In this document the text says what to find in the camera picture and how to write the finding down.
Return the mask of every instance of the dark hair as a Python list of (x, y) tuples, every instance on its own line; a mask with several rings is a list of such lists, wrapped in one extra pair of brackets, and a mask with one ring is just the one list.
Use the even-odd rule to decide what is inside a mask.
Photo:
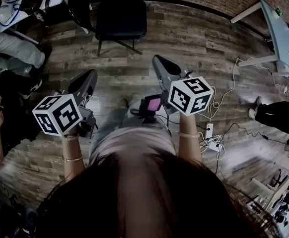
[[(145, 158), (157, 163), (168, 187), (171, 211), (159, 196), (158, 186), (155, 191), (165, 212), (161, 228), (168, 237), (281, 237), (269, 214), (261, 207), (260, 215), (252, 214), (236, 191), (230, 188), (228, 193), (201, 163), (169, 153), (146, 154)], [(119, 172), (119, 156), (110, 154), (55, 188), (38, 209), (36, 237), (124, 237), (117, 216)]]

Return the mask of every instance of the wooden floor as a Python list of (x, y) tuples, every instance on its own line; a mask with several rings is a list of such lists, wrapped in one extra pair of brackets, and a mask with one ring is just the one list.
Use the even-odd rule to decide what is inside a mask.
[[(35, 37), (35, 29), (29, 34)], [(101, 56), (97, 57), (95, 36), (85, 35), (73, 21), (50, 26), (42, 43), (52, 45), (53, 52), (43, 75), (42, 92), (34, 98), (40, 99), (61, 88), (81, 72), (96, 69), (99, 78), (92, 101), (99, 125), (120, 98), (134, 92), (142, 95), (161, 92), (151, 62), (156, 54), (182, 62), (196, 75), (203, 76), (216, 88), (216, 101), (233, 87), (232, 70), (237, 58), (246, 60), (272, 54), (265, 40), (238, 24), (232, 25), (229, 20), (201, 10), (157, 2), (147, 3), (147, 35), (136, 42), (142, 56), (114, 42), (104, 42)], [(263, 66), (276, 71), (273, 63)], [(257, 96), (266, 104), (289, 100), (289, 95), (279, 89), (281, 85), (289, 85), (289, 79), (276, 79), (279, 86), (275, 86), (270, 73), (255, 66), (236, 67), (234, 76), (235, 89), (226, 95), (212, 119), (214, 135), (223, 134), (236, 122), (249, 132), (260, 131), (271, 139), (286, 142), (288, 135), (252, 121), (247, 111), (254, 106)], [(171, 120), (177, 122), (178, 115), (172, 115)], [(208, 119), (197, 115), (197, 121), (205, 127)], [(170, 130), (178, 145), (178, 125), (171, 123)], [(91, 140), (82, 138), (80, 142), (87, 161)], [(246, 135), (235, 125), (223, 143), (226, 156), (219, 161), (218, 176), (250, 196), (260, 192), (251, 182), (252, 177), (268, 183), (280, 166), (289, 169), (289, 154), (284, 152), (284, 145), (260, 135), (255, 138)], [(216, 152), (209, 150), (203, 153), (204, 163), (213, 171), (216, 156)], [(15, 193), (27, 206), (37, 207), (64, 178), (60, 139), (40, 134), (34, 142), (23, 141), (0, 166), (0, 176), (9, 193)]]

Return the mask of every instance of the black chair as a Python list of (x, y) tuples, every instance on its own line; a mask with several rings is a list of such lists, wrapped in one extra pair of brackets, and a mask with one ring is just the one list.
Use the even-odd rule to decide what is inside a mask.
[[(69, 0), (70, 13), (81, 27), (96, 33), (99, 40), (97, 56), (102, 41), (112, 40), (142, 55), (135, 49), (134, 39), (146, 34), (146, 5), (143, 0), (103, 0), (99, 4), (97, 26), (92, 27), (89, 5), (92, 0)], [(133, 40), (129, 46), (120, 40)]]

